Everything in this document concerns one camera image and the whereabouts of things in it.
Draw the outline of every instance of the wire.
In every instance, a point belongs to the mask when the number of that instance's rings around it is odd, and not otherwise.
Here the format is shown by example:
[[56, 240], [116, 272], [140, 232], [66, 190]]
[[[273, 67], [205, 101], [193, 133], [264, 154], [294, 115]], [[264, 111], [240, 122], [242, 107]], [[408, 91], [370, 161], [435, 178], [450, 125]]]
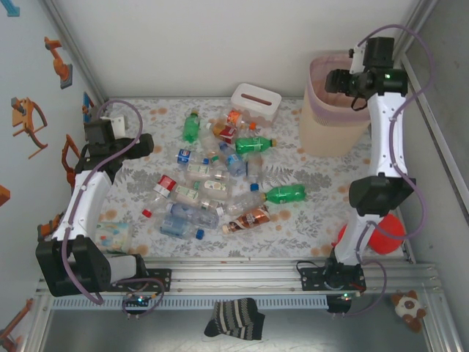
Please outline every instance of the wire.
[[75, 198], [75, 202], [73, 203], [73, 206], [72, 206], [72, 210], [70, 211], [70, 216], [67, 220], [68, 222], [68, 227], [65, 229], [65, 234], [64, 234], [64, 239], [62, 241], [62, 248], [61, 248], [61, 255], [62, 255], [62, 262], [63, 262], [63, 265], [64, 265], [64, 269], [65, 271], [67, 272], [67, 275], [68, 277], [70, 278], [70, 280], [73, 282], [73, 284], [76, 286], [76, 288], [85, 296], [87, 297], [91, 302], [95, 303], [95, 304], [98, 304], [98, 305], [101, 305], [104, 303], [104, 300], [103, 300], [103, 297], [101, 297], [101, 295], [99, 293], [96, 293], [96, 297], [94, 297], [90, 292], [88, 292], [88, 290], [78, 281], [76, 275], [73, 273], [73, 270], [72, 268], [70, 267], [70, 264], [68, 263], [68, 259], [67, 259], [67, 243], [68, 243], [68, 238], [70, 237], [70, 231], [73, 227], [73, 220], [75, 218], [75, 213], [78, 209], [78, 204], [80, 203], [80, 199], [81, 199], [81, 196], [83, 195], [83, 192], [86, 190], [86, 186], [88, 185], [88, 182], [92, 179], [92, 177], [95, 175], [96, 172], [99, 171], [99, 169], [101, 167], [103, 167], [104, 165], [106, 165], [109, 161], [112, 161], [114, 160], [115, 158], [118, 158], [119, 156], [121, 156], [122, 154], [126, 153], [131, 147], [133, 147], [136, 142], [140, 139], [140, 135], [141, 135], [141, 132], [143, 130], [143, 119], [139, 113], [139, 110], [137, 110], [137, 108], [132, 105], [131, 103], [128, 103], [127, 101], [125, 100], [120, 100], [120, 99], [113, 99], [113, 100], [108, 100], [106, 101], [101, 107], [100, 109], [98, 110], [97, 112], [97, 116], [99, 118], [99, 116], [101, 116], [101, 114], [103, 113], [103, 110], [104, 108], [106, 108], [108, 105], [112, 104], [112, 103], [122, 103], [122, 104], [125, 104], [127, 106], [129, 106], [137, 115], [137, 118], [139, 119], [139, 122], [140, 122], [140, 126], [139, 126], [139, 131], [137, 132], [137, 135], [135, 137], [135, 139], [127, 146], [125, 147], [124, 149], [120, 150], [119, 152], [111, 155], [110, 157], [104, 159], [103, 161], [101, 161], [98, 165], [96, 165], [94, 167], [94, 169], [88, 174], [88, 176], [86, 177], [85, 181], [83, 182], [83, 185], [82, 187], [80, 188], [80, 190], [78, 191], [77, 193], [77, 196]]
[[417, 234], [419, 234], [420, 231], [422, 231], [422, 229], [424, 228], [424, 225], [425, 225], [426, 219], [427, 219], [427, 208], [426, 208], [426, 203], [425, 203], [425, 198], [424, 198], [423, 193], [417, 187], [417, 185], [414, 182], [412, 182], [412, 180], [399, 168], [399, 166], [397, 164], [396, 155], [394, 153], [394, 128], [396, 126], [397, 117], [402, 113], [402, 111], [405, 109], [405, 107], [408, 106], [409, 104], [411, 104], [413, 101], [417, 100], [417, 97], [419, 95], [423, 94], [433, 84], [433, 81], [435, 79], [435, 61], [433, 59], [433, 55], [432, 55], [428, 45], [424, 42], [424, 40], [420, 37], [420, 35], [418, 35], [412, 29], [409, 29], [406, 26], [403, 26], [401, 24], [388, 24], [387, 26], [383, 26], [383, 27], [380, 27], [380, 28], [374, 30], [373, 32], [368, 34], [365, 38], [363, 38], [362, 41], [359, 42], [358, 46], [361, 46], [371, 36], [375, 35], [376, 33], [381, 32], [384, 29], [390, 29], [390, 28], [401, 29], [401, 30], [411, 34], [414, 38], [416, 38], [417, 41], [422, 46], [422, 48], [424, 49], [426, 57], [427, 57], [428, 62], [429, 62], [430, 77], [429, 77], [428, 82], [425, 84], [425, 86], [423, 88], [421, 88], [417, 92], [414, 92], [410, 98], [406, 99], [406, 101], [394, 112], [394, 114], [391, 118], [391, 124], [390, 124], [390, 128], [389, 128], [389, 150], [390, 150], [390, 157], [391, 157], [391, 162], [393, 164], [393, 168], [405, 180], [405, 182], [407, 182], [409, 184], [409, 186], [412, 188], [412, 190], [414, 190], [414, 192], [417, 194], [418, 201], [420, 202], [420, 205], [421, 205], [421, 208], [422, 208], [422, 216], [421, 216], [421, 220], [420, 220], [420, 223], [417, 226], [417, 228], [412, 233], [407, 234], [405, 236], [395, 236], [395, 235], [385, 231], [376, 222], [374, 222], [374, 221], [368, 221], [367, 222], [367, 225], [363, 229], [363, 232], [361, 233], [360, 238], [358, 239], [357, 246], [355, 247], [355, 254], [357, 256], [358, 262], [361, 265], [365, 266], [365, 265], [368, 265], [368, 264], [376, 264], [381, 268], [381, 270], [383, 271], [383, 279], [384, 279], [383, 289], [381, 290], [381, 293], [380, 293], [379, 297], [377, 298], [377, 300], [375, 302], [373, 302], [372, 304], [370, 304], [367, 308], [364, 308], [364, 309], [362, 309], [358, 312], [347, 313], [347, 314], [344, 315], [345, 317], [354, 317], [354, 316], [357, 316], [357, 315], [361, 315], [361, 314], [363, 314], [365, 312], [369, 312], [370, 310], [375, 308], [378, 305], [378, 303], [381, 301], [381, 299], [384, 297], [385, 292], [386, 292], [386, 288], [387, 288], [387, 285], [388, 285], [388, 275], [386, 273], [386, 269], [385, 269], [384, 265], [379, 260], [367, 260], [365, 262], [361, 261], [360, 247], [361, 247], [361, 243], [362, 243], [366, 233], [368, 232], [369, 228], [371, 226], [373, 226], [378, 231], [380, 231], [384, 236], [403, 241], [403, 240], [413, 238]]
[[[116, 283], [117, 284], [130, 284], [130, 283], [134, 283], [134, 282], [154, 282], [155, 284], [157, 284], [160, 287], [160, 290], [161, 290], [161, 294], [159, 295], [160, 298], [156, 301], [156, 303], [152, 307], [150, 307], [149, 309], [147, 309], [145, 312], [143, 312], [141, 314], [135, 315], [135, 318], [139, 319], [139, 318], [142, 318], [145, 315], [148, 315], [149, 313], [153, 312], [156, 309], [156, 307], [158, 307], [160, 305], [160, 303], [161, 303], [161, 301], [163, 300], [163, 297], [164, 297], [165, 287], [163, 286], [163, 284], [161, 283], [160, 280], [153, 279], [151, 277], [142, 278], [142, 279], [123, 279], [123, 280], [119, 280]], [[125, 305], [130, 300], [131, 300], [131, 298], [128, 298], [128, 299], [125, 299], [125, 300], [122, 301], [122, 311], [125, 314], [127, 314], [128, 318], [130, 318], [132, 315], [127, 311], [127, 308], [126, 308]]]

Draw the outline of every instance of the bottle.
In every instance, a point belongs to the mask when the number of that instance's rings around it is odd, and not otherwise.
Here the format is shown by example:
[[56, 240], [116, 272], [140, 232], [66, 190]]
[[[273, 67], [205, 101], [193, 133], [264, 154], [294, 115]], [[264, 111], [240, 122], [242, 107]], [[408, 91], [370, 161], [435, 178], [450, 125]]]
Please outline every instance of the bottle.
[[263, 205], [262, 207], [244, 213], [236, 220], [223, 225], [221, 229], [225, 235], [228, 235], [236, 231], [252, 229], [253, 227], [257, 227], [269, 221], [270, 214], [267, 211], [267, 207]]
[[264, 137], [239, 138], [236, 140], [236, 151], [239, 154], [247, 152], [263, 152], [269, 147], [275, 147], [277, 141], [275, 139], [267, 139]]
[[233, 144], [235, 142], [235, 139], [237, 137], [237, 128], [235, 126], [225, 125], [222, 122], [209, 122], [205, 127], [207, 128], [207, 130], [211, 130], [213, 136], [217, 137], [218, 139], [221, 139], [222, 141], [230, 144]]
[[181, 202], [187, 205], [192, 205], [198, 209], [204, 209], [211, 212], [216, 212], [219, 206], [218, 202], [213, 199], [203, 197], [198, 191], [193, 188], [177, 186], [171, 192], [171, 198], [175, 202]]
[[185, 118], [182, 139], [189, 143], [194, 143], [199, 137], [200, 118], [199, 111], [192, 109], [189, 116]]
[[305, 198], [306, 193], [304, 185], [274, 187], [265, 194], [266, 200], [276, 204], [299, 202]]
[[213, 167], [216, 170], [226, 170], [225, 163], [220, 159], [220, 147], [213, 133], [206, 128], [201, 128], [199, 138], [200, 144], [212, 162]]
[[189, 163], [202, 163], [209, 164], [209, 159], [205, 158], [202, 154], [193, 152], [187, 149], [181, 149], [179, 147], [172, 147], [169, 150], [169, 162], [177, 162], [180, 165], [187, 165]]
[[259, 152], [248, 153], [246, 176], [249, 183], [260, 183], [262, 179], [262, 156]]
[[218, 227], [220, 220], [216, 214], [182, 203], [169, 203], [166, 209], [171, 215], [187, 220], [197, 227], [214, 230]]
[[228, 172], [233, 176], [245, 175], [246, 166], [241, 156], [225, 142], [220, 142], [220, 150], [226, 156]]
[[228, 199], [222, 206], [216, 209], [219, 216], [228, 214], [230, 216], [239, 216], [248, 210], [258, 208], [264, 204], [265, 195], [257, 190], [240, 194], [236, 197]]
[[204, 230], [197, 228], [197, 226], [187, 220], [171, 214], [166, 214], [161, 219], [158, 219], [155, 222], [155, 228], [164, 235], [184, 240], [191, 240], [192, 238], [201, 240], [204, 237]]
[[161, 179], [158, 181], [157, 185], [145, 199], [145, 206], [141, 213], [147, 218], [150, 218], [155, 210], [166, 204], [169, 192], [171, 192], [175, 186], [176, 181], [174, 181], [172, 178], [166, 175], [161, 176]]
[[194, 181], [190, 186], [209, 198], [227, 200], [232, 196], [232, 187], [218, 180]]
[[224, 120], [227, 123], [232, 124], [233, 126], [236, 126], [238, 128], [242, 128], [242, 126], [245, 126], [249, 128], [250, 130], [255, 130], [256, 129], [256, 123], [255, 122], [250, 122], [248, 121], [242, 113], [231, 109], [229, 112], [225, 112], [222, 114]]
[[204, 164], [190, 163], [188, 168], [185, 170], [185, 179], [192, 181], [215, 179], [226, 183], [229, 181], [229, 172], [215, 170], [214, 168]]

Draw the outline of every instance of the purple cable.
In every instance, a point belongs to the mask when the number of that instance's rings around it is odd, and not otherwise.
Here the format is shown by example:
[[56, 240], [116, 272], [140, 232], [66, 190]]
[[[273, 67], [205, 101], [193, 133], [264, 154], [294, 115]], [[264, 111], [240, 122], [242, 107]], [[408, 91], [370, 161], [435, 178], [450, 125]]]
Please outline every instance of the purple cable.
[[99, 293], [96, 293], [96, 297], [94, 297], [90, 292], [88, 292], [86, 290], [86, 288], [78, 281], [78, 279], [76, 278], [75, 274], [73, 273], [72, 271], [72, 268], [70, 267], [70, 264], [68, 263], [68, 259], [67, 259], [67, 243], [68, 243], [68, 238], [70, 236], [70, 229], [71, 227], [73, 226], [73, 218], [75, 217], [75, 213], [78, 209], [78, 204], [80, 203], [80, 199], [81, 199], [81, 195], [83, 194], [84, 190], [83, 190], [83, 186], [86, 186], [88, 185], [88, 182], [91, 180], [91, 178], [93, 177], [93, 175], [101, 168], [103, 167], [105, 164], [107, 164], [109, 161], [111, 160], [114, 160], [115, 158], [121, 156], [122, 154], [126, 153], [131, 147], [133, 147], [136, 142], [139, 140], [140, 138], [140, 135], [141, 135], [141, 131], [143, 129], [143, 125], [144, 125], [144, 122], [143, 122], [143, 119], [141, 118], [141, 115], [139, 113], [139, 110], [137, 110], [137, 108], [132, 105], [131, 103], [128, 103], [127, 101], [125, 100], [120, 100], [120, 99], [113, 99], [113, 100], [108, 100], [106, 101], [101, 107], [100, 109], [98, 110], [97, 112], [97, 116], [99, 118], [99, 116], [101, 116], [101, 114], [103, 113], [103, 110], [105, 107], [107, 107], [109, 104], [112, 104], [112, 103], [122, 103], [122, 104], [125, 104], [127, 106], [129, 106], [132, 110], [134, 110], [134, 112], [137, 114], [137, 117], [139, 119], [139, 122], [140, 122], [140, 126], [139, 126], [139, 131], [137, 132], [137, 135], [135, 137], [135, 139], [127, 146], [125, 147], [124, 149], [120, 150], [119, 152], [111, 155], [109, 158], [106, 158], [104, 159], [103, 161], [101, 161], [98, 165], [96, 165], [94, 167], [94, 169], [88, 174], [88, 176], [86, 177], [85, 181], [83, 182], [83, 185], [82, 185], [82, 188], [80, 189], [80, 191], [78, 191], [78, 194], [75, 198], [75, 202], [73, 203], [73, 206], [72, 206], [72, 210], [70, 211], [70, 216], [68, 218], [68, 224], [69, 224], [69, 227], [67, 227], [67, 229], [65, 229], [65, 234], [64, 234], [64, 239], [62, 241], [62, 248], [61, 248], [61, 255], [62, 255], [62, 262], [64, 264], [64, 269], [65, 271], [67, 272], [67, 275], [68, 277], [70, 278], [70, 280], [73, 282], [73, 284], [76, 286], [76, 288], [78, 288], [78, 290], [85, 296], [87, 297], [91, 302], [95, 303], [95, 304], [98, 304], [98, 305], [101, 305], [104, 303], [104, 300], [103, 300], [103, 297], [101, 297], [101, 295]]
[[409, 184], [409, 186], [412, 188], [412, 190], [414, 190], [414, 192], [417, 194], [418, 201], [420, 202], [420, 205], [421, 205], [421, 208], [422, 208], [422, 217], [421, 217], [421, 220], [420, 220], [420, 224], [417, 226], [417, 228], [412, 233], [407, 234], [405, 236], [395, 236], [395, 235], [385, 231], [384, 229], [382, 229], [376, 222], [368, 221], [367, 225], [365, 226], [365, 228], [363, 229], [363, 232], [360, 235], [360, 238], [358, 239], [357, 246], [355, 247], [355, 253], [356, 253], [358, 262], [361, 265], [365, 266], [365, 265], [374, 263], [374, 264], [378, 265], [381, 268], [381, 270], [383, 271], [383, 279], [384, 279], [383, 289], [381, 290], [380, 296], [377, 298], [377, 300], [375, 302], [373, 302], [372, 304], [370, 304], [367, 308], [364, 308], [364, 309], [362, 309], [358, 312], [347, 313], [346, 315], [344, 315], [345, 317], [354, 317], [354, 316], [357, 316], [357, 315], [361, 315], [361, 314], [363, 314], [365, 312], [369, 312], [370, 310], [375, 308], [377, 306], [377, 304], [381, 301], [381, 299], [384, 297], [385, 292], [386, 292], [386, 288], [387, 288], [387, 285], [388, 285], [388, 275], [386, 273], [386, 269], [385, 269], [384, 265], [379, 260], [367, 260], [365, 262], [361, 261], [360, 246], [361, 246], [361, 243], [363, 242], [363, 239], [365, 238], [366, 233], [368, 232], [368, 229], [373, 225], [378, 231], [380, 231], [382, 234], [384, 234], [384, 236], [387, 236], [389, 238], [393, 238], [393, 239], [396, 239], [396, 240], [401, 240], [401, 241], [402, 240], [407, 240], [407, 239], [415, 237], [417, 234], [420, 233], [420, 231], [422, 231], [422, 229], [424, 228], [427, 216], [428, 216], [426, 203], [425, 203], [425, 198], [424, 198], [424, 195], [422, 194], [421, 190], [417, 187], [417, 185], [415, 185], [412, 182], [412, 180], [397, 165], [396, 155], [394, 153], [394, 128], [396, 126], [397, 117], [399, 116], [399, 114], [402, 113], [402, 111], [406, 108], [406, 106], [408, 106], [414, 100], [417, 100], [417, 97], [419, 95], [423, 94], [433, 84], [433, 80], [435, 79], [435, 61], [433, 59], [433, 55], [432, 55], [428, 45], [424, 42], [424, 40], [420, 37], [420, 35], [418, 35], [412, 29], [409, 29], [406, 26], [403, 26], [401, 24], [388, 24], [387, 26], [383, 26], [383, 27], [380, 27], [380, 28], [374, 30], [373, 32], [368, 34], [364, 39], [362, 39], [362, 41], [359, 42], [358, 46], [361, 46], [371, 36], [375, 35], [376, 33], [381, 32], [384, 29], [389, 29], [389, 28], [402, 29], [403, 31], [411, 34], [414, 38], [416, 38], [417, 41], [422, 46], [422, 48], [425, 50], [426, 57], [427, 57], [428, 62], [429, 62], [430, 77], [429, 77], [428, 82], [418, 92], [414, 92], [409, 99], [406, 99], [406, 101], [394, 112], [394, 115], [391, 118], [391, 125], [390, 125], [390, 128], [389, 128], [389, 150], [390, 150], [390, 156], [391, 156], [391, 161], [393, 163], [393, 167], [397, 171], [397, 173], [405, 180], [405, 182], [407, 182]]
[[[116, 282], [117, 284], [131, 284], [131, 283], [134, 283], [134, 282], [154, 282], [156, 284], [158, 284], [158, 286], [160, 287], [161, 289], [161, 294], [160, 294], [160, 298], [156, 301], [156, 303], [153, 305], [153, 307], [147, 309], [146, 311], [144, 311], [143, 313], [141, 314], [138, 314], [136, 315], [136, 319], [139, 319], [139, 318], [142, 318], [144, 317], [145, 315], [148, 315], [149, 313], [153, 312], [153, 310], [156, 309], [156, 307], [158, 307], [161, 303], [161, 301], [163, 300], [163, 297], [164, 297], [164, 291], [165, 291], [165, 288], [163, 286], [163, 284], [160, 282], [160, 280], [158, 279], [153, 279], [151, 277], [147, 277], [147, 278], [144, 278], [144, 279], [123, 279], [123, 280], [119, 280], [118, 282]], [[124, 301], [122, 301], [122, 311], [128, 315], [128, 317], [130, 317], [130, 313], [126, 310], [125, 308], [125, 304], [128, 303], [130, 300], [130, 298], [128, 299], [125, 299]]]

